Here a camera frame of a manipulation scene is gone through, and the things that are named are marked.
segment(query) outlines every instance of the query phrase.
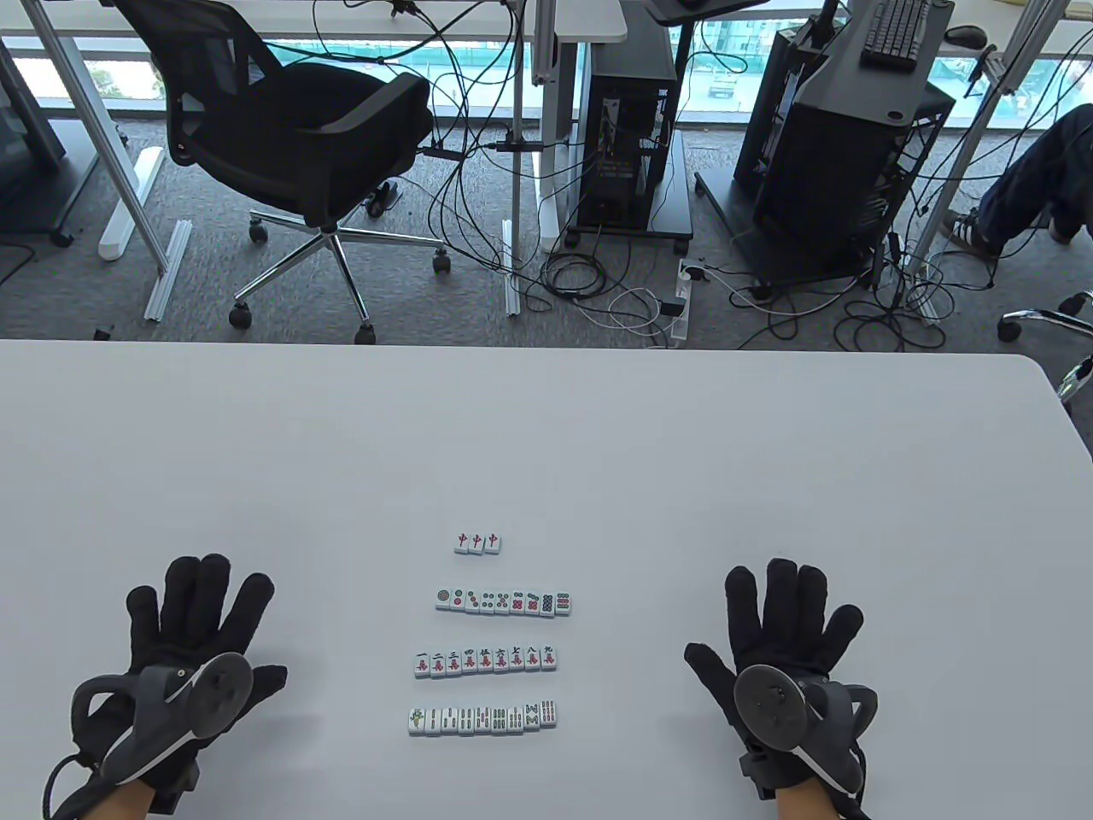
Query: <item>carpet floor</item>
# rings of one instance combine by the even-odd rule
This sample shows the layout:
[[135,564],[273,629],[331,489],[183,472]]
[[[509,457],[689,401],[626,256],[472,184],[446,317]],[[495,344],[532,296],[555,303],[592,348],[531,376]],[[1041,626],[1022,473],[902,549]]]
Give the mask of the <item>carpet floor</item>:
[[[146,145],[164,142],[164,125],[158,121],[122,122],[129,136],[129,151],[136,155]],[[734,129],[687,130],[686,156],[689,187],[694,218],[694,239],[690,256],[704,259],[728,271],[745,269],[734,253],[727,232],[713,210],[694,197],[693,174],[706,167],[730,165],[743,137]],[[980,153],[998,147],[1009,134],[989,134]],[[935,147],[936,163],[953,145],[956,136],[943,134]],[[1009,157],[1009,144],[973,166],[975,176],[998,174]],[[483,232],[500,236],[501,221],[508,215],[510,176],[507,156],[494,157],[483,152],[468,163],[465,183],[467,201],[474,221]],[[398,233],[428,234],[426,214],[432,192],[451,172],[442,160],[421,159],[403,184],[402,197],[390,212],[372,222],[365,214],[355,224]],[[530,172],[530,161],[525,162]],[[972,206],[990,180],[966,181],[957,204]],[[69,219],[75,243],[66,249],[34,241],[34,260],[0,288],[0,337],[28,339],[90,339],[96,328],[109,328],[113,339],[150,341],[218,342],[303,342],[350,343],[357,329],[356,311],[327,253],[320,253],[250,297],[254,326],[246,332],[227,324],[232,292],[298,245],[303,234],[275,225],[270,238],[255,245],[247,237],[247,209],[251,202],[223,187],[200,168],[178,167],[167,160],[149,196],[148,211],[164,243],[176,220],[193,222],[189,241],[167,313],[162,323],[144,321],[144,305],[154,279],[154,266],[139,235],[133,236],[121,259],[104,262],[96,253],[99,234],[114,209],[116,196],[102,166],[97,167]],[[525,247],[534,246],[538,237],[534,188],[524,185],[521,230]],[[901,234],[910,216],[904,209],[897,221]],[[580,250],[591,251],[607,271],[626,273],[626,285],[649,288],[658,295],[670,295],[674,288],[677,258],[670,242],[634,241],[615,237],[585,237]],[[478,243],[480,251],[485,247]],[[941,242],[935,246],[941,248]],[[23,251],[0,247],[2,271],[15,265]],[[655,339],[632,335],[611,326],[606,314],[583,314],[573,305],[548,297],[530,301],[540,312],[525,311],[515,319],[504,315],[502,280],[481,263],[453,254],[449,276],[433,273],[432,251],[427,248],[395,246],[346,246],[350,267],[367,301],[373,321],[384,344],[475,344],[537,347],[648,347]],[[940,260],[947,285],[982,286],[986,283],[984,266],[964,256],[944,256]],[[539,260],[529,266],[537,270]],[[562,284],[587,281],[587,269],[563,272]],[[750,284],[745,276],[730,274],[734,286]],[[1058,302],[1093,281],[1093,242],[1082,232],[1070,246],[1054,243],[1046,232],[1037,232],[1027,246],[998,266],[996,286],[975,291],[947,288],[935,294],[939,313],[948,314],[940,327],[944,332],[939,348],[959,353],[1023,353],[1037,361],[1054,382],[1090,352],[1091,345],[1077,337],[1049,327],[1027,327],[1021,339],[1003,344],[996,336],[1000,313],[1022,307],[1055,307]],[[771,309],[803,312],[823,305],[846,286],[845,281],[828,282],[811,292],[798,292],[781,298]],[[532,293],[545,296],[532,288]],[[890,291],[882,290],[883,298]],[[689,348],[734,349],[747,342],[755,349],[839,350],[835,333],[844,344],[863,350],[892,350],[897,342],[880,324],[838,323],[847,311],[866,308],[848,305],[851,300],[868,298],[855,289],[835,304],[769,331],[767,316],[753,309],[734,307],[732,294],[718,282],[695,285]],[[588,303],[604,309],[610,296]],[[626,296],[616,309],[640,314],[643,306]],[[601,327],[593,324],[595,319]],[[640,324],[639,318],[625,321]],[[856,342],[851,339],[859,328]],[[924,344],[937,344],[942,336],[936,329],[906,320],[907,338]],[[916,348],[908,345],[908,350]],[[1093,393],[1074,401],[1074,423],[1093,443]]]

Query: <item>office chair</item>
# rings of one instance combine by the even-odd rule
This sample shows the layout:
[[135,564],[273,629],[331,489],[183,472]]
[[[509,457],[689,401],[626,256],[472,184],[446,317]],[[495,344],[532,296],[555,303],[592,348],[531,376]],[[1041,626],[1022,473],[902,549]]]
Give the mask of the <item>office chair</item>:
[[308,61],[282,66],[235,9],[213,0],[114,2],[163,77],[171,157],[299,214],[250,211],[251,241],[268,238],[265,222],[313,234],[235,294],[232,327],[250,327],[247,296],[325,247],[361,315],[354,341],[374,344],[376,331],[343,242],[433,247],[433,270],[450,270],[438,239],[345,225],[387,177],[413,165],[418,143],[433,127],[427,81],[399,74],[385,83]]
[[[1093,301],[1093,290],[1088,290],[1062,300],[1058,311],[1014,311],[1004,314],[998,320],[998,339],[1003,342],[1016,341],[1021,337],[1019,324],[1021,321],[1046,321],[1086,339],[1093,339],[1093,325],[1076,318],[1082,307],[1091,301]],[[1090,380],[1090,376],[1093,376],[1093,354],[1076,364],[1059,382],[1055,393],[1068,413],[1072,412],[1070,401]]]

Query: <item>jeans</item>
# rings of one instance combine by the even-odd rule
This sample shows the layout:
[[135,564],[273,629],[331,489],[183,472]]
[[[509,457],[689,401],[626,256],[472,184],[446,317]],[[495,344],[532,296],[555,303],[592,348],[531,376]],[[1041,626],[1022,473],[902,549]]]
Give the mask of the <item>jeans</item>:
[[1093,105],[1074,108],[1039,136],[979,200],[979,232],[1003,244],[1050,206],[1056,229],[1073,236],[1093,215]]

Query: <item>black glove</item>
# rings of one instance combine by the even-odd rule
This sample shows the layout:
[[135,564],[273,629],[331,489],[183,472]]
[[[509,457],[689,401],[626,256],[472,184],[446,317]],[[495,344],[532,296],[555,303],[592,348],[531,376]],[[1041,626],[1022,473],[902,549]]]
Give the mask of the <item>black glove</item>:
[[[769,799],[774,789],[799,785],[813,772],[797,755],[765,747],[749,733],[732,698],[737,675],[749,666],[764,664],[794,678],[826,678],[858,634],[863,618],[860,609],[847,604],[832,613],[825,630],[827,577],[814,566],[806,565],[798,572],[797,564],[779,558],[766,567],[762,623],[755,576],[748,567],[737,566],[728,574],[725,598],[736,673],[706,644],[687,644],[683,657],[744,741],[748,752],[740,759],[741,769],[756,781],[760,797]],[[848,808],[836,806],[844,817]]]
[[[221,653],[246,653],[273,597],[273,582],[261,573],[248,576],[222,625],[230,573],[231,563],[223,555],[205,555],[200,561],[193,557],[179,558],[167,567],[162,609],[152,587],[139,586],[130,591],[126,598],[132,647],[128,673],[138,675],[150,666],[175,666],[192,672]],[[281,691],[287,677],[289,670],[283,666],[255,668],[250,696],[224,731],[257,704]],[[115,784],[104,783],[97,771],[114,742],[132,726],[133,712],[131,698],[113,694],[74,729],[72,739],[80,749],[74,760],[91,769],[92,776],[87,785],[61,805],[54,820],[79,818],[116,788]],[[141,775],[140,780],[156,792],[154,813],[171,813],[180,793],[193,787],[197,754],[216,737],[191,740]],[[45,813],[48,817],[48,794]]]

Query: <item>keyboard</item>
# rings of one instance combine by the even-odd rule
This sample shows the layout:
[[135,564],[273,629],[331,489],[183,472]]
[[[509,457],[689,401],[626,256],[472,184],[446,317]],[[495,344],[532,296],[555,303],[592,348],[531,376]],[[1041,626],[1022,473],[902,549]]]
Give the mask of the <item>keyboard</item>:
[[930,0],[884,0],[878,3],[861,49],[866,66],[912,72],[926,36]]

